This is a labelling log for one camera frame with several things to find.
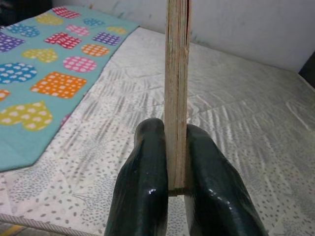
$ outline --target wooden plank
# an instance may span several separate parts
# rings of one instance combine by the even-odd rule
[[[164,111],[171,192],[182,192],[185,187],[190,11],[190,0],[167,0]]]

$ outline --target white mattress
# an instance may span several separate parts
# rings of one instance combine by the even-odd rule
[[[164,37],[132,33],[38,162],[0,174],[1,221],[103,235],[136,126],[163,119]],[[293,72],[195,44],[188,88],[188,122],[240,172],[269,235],[315,235],[315,92]],[[189,235],[182,197],[170,198],[167,235]]]

